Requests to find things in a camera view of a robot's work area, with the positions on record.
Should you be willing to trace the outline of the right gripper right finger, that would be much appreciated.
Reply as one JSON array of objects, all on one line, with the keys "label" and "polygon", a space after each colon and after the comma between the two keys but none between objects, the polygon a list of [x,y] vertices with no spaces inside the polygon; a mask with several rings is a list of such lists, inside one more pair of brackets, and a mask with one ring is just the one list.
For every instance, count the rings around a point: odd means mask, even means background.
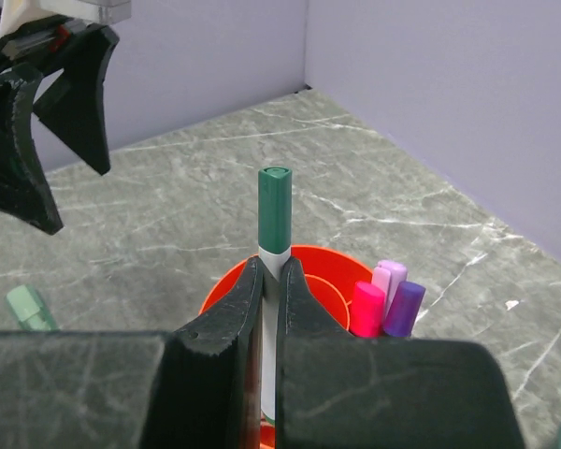
[{"label": "right gripper right finger", "polygon": [[279,448],[521,448],[504,375],[482,345],[357,338],[310,292],[299,260],[280,281]]}]

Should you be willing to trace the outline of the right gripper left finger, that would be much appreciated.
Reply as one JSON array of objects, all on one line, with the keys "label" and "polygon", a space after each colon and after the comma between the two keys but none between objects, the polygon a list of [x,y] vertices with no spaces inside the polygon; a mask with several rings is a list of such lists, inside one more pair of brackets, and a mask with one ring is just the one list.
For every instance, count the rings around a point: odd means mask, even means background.
[{"label": "right gripper left finger", "polygon": [[175,331],[0,332],[0,448],[256,448],[264,267]]}]

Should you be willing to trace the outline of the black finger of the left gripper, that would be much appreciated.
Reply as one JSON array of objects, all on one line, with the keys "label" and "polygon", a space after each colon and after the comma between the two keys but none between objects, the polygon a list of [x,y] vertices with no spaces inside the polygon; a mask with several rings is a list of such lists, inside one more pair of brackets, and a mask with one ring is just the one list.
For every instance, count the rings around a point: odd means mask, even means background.
[{"label": "black finger of the left gripper", "polygon": [[34,98],[42,80],[28,64],[0,73],[0,211],[55,234],[64,225],[31,132]]},{"label": "black finger of the left gripper", "polygon": [[41,71],[60,76],[37,99],[33,112],[66,147],[100,175],[110,170],[104,114],[104,80],[119,43],[108,26],[74,33],[60,26]]}]

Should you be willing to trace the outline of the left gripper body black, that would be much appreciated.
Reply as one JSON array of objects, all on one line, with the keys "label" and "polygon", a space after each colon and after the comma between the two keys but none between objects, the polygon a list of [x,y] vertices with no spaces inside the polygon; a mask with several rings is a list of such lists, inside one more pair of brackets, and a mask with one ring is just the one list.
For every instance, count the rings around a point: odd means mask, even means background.
[{"label": "left gripper body black", "polygon": [[26,23],[2,37],[0,73],[21,64],[37,69],[43,77],[61,71],[69,82],[84,80],[84,21],[56,15]]}]

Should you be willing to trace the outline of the pink cap black highlighter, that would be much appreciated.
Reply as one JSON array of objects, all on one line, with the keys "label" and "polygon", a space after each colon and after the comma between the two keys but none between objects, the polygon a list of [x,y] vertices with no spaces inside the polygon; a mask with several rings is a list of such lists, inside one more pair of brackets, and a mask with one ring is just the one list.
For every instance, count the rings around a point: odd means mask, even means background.
[{"label": "pink cap black highlighter", "polygon": [[350,306],[350,331],[357,337],[375,338],[381,334],[385,293],[370,282],[354,285]]}]

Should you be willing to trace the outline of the purple cap black highlighter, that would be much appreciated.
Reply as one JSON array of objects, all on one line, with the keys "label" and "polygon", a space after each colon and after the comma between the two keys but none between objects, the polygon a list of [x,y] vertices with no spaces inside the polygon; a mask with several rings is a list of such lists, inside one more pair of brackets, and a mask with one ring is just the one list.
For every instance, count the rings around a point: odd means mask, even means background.
[{"label": "purple cap black highlighter", "polygon": [[425,288],[416,282],[403,281],[384,319],[383,332],[394,338],[408,338],[420,310]]}]

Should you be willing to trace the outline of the orange round organizer container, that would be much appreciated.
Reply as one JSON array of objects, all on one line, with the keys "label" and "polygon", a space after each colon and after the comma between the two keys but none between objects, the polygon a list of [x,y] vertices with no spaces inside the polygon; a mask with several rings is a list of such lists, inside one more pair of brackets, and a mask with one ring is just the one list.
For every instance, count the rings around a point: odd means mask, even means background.
[{"label": "orange round organizer container", "polygon": [[[314,245],[294,245],[292,255],[300,260],[309,290],[314,297],[335,321],[349,330],[349,306],[352,303],[353,287],[359,281],[371,281],[371,268],[345,253]],[[202,304],[199,314],[210,309],[231,290],[246,260],[236,264],[217,281]],[[260,427],[260,448],[275,448],[275,429],[264,418]]]}]

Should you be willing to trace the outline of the mint green correction tube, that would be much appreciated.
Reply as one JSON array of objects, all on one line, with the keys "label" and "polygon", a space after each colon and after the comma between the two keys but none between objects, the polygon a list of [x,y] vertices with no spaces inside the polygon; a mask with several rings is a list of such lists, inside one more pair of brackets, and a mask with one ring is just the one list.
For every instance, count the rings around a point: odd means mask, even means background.
[{"label": "mint green correction tube", "polygon": [[18,324],[26,331],[58,330],[43,297],[31,285],[20,285],[6,294],[6,302]]}]

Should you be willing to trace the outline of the lilac highlighter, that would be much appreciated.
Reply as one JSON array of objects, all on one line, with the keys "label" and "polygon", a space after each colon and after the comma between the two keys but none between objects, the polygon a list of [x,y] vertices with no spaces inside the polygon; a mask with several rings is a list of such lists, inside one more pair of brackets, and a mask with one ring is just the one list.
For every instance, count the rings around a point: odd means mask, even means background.
[{"label": "lilac highlighter", "polygon": [[408,277],[408,268],[393,260],[381,260],[373,268],[372,284],[385,293],[386,306],[392,303],[398,285]]}]

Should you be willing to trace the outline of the green cap white pen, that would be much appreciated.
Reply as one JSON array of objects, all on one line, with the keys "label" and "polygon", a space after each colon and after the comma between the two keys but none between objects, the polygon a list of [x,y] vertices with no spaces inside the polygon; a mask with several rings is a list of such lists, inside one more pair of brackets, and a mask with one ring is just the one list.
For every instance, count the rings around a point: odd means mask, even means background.
[{"label": "green cap white pen", "polygon": [[276,421],[276,337],[281,273],[291,257],[291,240],[292,170],[263,168],[258,172],[258,257],[265,267],[261,411],[271,424]]}]

